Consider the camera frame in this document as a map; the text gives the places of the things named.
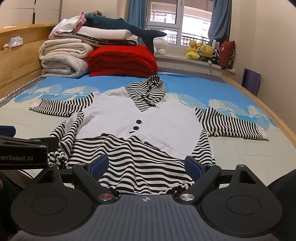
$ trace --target window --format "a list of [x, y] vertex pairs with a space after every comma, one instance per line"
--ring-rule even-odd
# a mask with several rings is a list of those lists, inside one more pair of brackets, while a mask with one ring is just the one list
[[188, 46], [190, 40], [206, 44], [212, 9], [210, 0], [148, 0], [146, 29], [165, 32], [169, 44]]

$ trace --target yellow duck plush toy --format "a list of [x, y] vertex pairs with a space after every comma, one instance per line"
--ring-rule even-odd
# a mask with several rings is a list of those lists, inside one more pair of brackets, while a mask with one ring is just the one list
[[190, 51], [186, 54], [186, 58], [191, 59], [191, 60], [198, 60], [200, 58], [200, 56], [198, 53]]
[[200, 49], [201, 45], [202, 45], [201, 43], [197, 43], [196, 41], [191, 40], [189, 42], [189, 47], [186, 48], [186, 52], [191, 52], [191, 51], [196, 52], [197, 50]]
[[201, 45], [201, 43], [197, 43], [196, 41], [191, 40], [189, 42], [189, 47], [186, 48], [186, 58], [191, 60], [198, 60], [200, 58], [198, 51], [200, 50]]

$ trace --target balcony railing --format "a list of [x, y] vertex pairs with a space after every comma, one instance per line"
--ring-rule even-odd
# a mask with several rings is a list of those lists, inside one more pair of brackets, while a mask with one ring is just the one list
[[[191, 34], [191, 36], [182, 35], [181, 36], [181, 45], [189, 46], [189, 42], [191, 40], [195, 40], [197, 43], [201, 43], [201, 44], [207, 44], [210, 41], [208, 38], [197, 36], [197, 35], [192, 35], [192, 34]], [[169, 44], [177, 44], [177, 35], [176, 34], [168, 34], [167, 35], [167, 42]]]

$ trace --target pink cloth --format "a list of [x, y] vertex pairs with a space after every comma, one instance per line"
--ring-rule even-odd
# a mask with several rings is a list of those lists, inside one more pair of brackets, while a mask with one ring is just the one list
[[79, 13], [80, 16], [82, 16], [82, 20], [79, 24], [76, 25], [76, 28], [73, 29], [73, 32], [77, 32], [79, 30], [79, 28], [81, 27], [81, 25], [86, 23], [86, 17], [84, 16], [84, 12]]

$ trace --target yellow plush toy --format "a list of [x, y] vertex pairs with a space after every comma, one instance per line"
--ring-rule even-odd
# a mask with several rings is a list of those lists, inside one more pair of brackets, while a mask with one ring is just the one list
[[189, 47], [186, 48], [186, 52], [197, 52], [201, 45], [201, 43], [196, 43], [196, 41], [190, 40]]
[[210, 45], [203, 44], [200, 46], [200, 49], [197, 51], [197, 53], [202, 57], [213, 57], [214, 50]]
[[193, 51], [190, 51], [186, 54], [187, 59], [198, 60], [200, 58], [199, 54]]

